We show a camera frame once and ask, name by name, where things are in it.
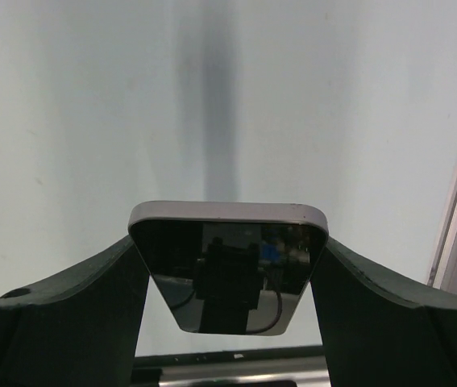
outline smartphone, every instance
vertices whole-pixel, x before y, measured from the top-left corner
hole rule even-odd
[[[128,231],[188,332],[285,332],[328,239],[326,216],[298,204],[144,202]]]

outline phone screen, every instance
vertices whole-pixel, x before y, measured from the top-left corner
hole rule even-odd
[[[326,242],[314,226],[146,220],[130,234],[179,327],[285,332]]]

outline silver phone frame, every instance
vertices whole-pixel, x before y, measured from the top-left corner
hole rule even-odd
[[[139,222],[162,220],[196,220],[234,223],[292,223],[321,228],[328,237],[328,222],[319,209],[305,204],[168,202],[138,204],[131,212],[128,231]]]

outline white backdrop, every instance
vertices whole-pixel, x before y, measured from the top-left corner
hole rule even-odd
[[[0,1],[0,294],[152,199],[317,206],[424,281],[456,163],[457,0]],[[320,343],[311,304],[278,338],[212,339],[151,287],[138,353]]]

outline white wall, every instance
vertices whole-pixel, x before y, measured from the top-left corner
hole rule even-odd
[[[424,280],[457,162],[457,0],[211,2],[205,26],[201,5],[0,1],[0,294],[157,198],[318,206],[350,248]],[[217,84],[206,30],[230,53]],[[211,342],[150,290],[140,355],[320,343],[309,299],[279,338]]]

